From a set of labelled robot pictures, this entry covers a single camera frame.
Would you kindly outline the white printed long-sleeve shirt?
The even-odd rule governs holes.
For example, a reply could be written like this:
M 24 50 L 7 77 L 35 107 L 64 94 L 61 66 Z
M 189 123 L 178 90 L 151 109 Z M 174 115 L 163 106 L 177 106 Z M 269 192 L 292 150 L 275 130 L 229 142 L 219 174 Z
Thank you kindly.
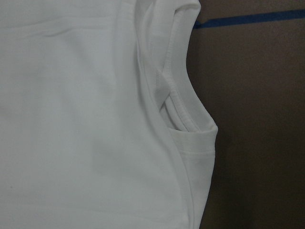
M 1 228 L 199 228 L 218 131 L 186 69 L 200 9 L 1 1 Z

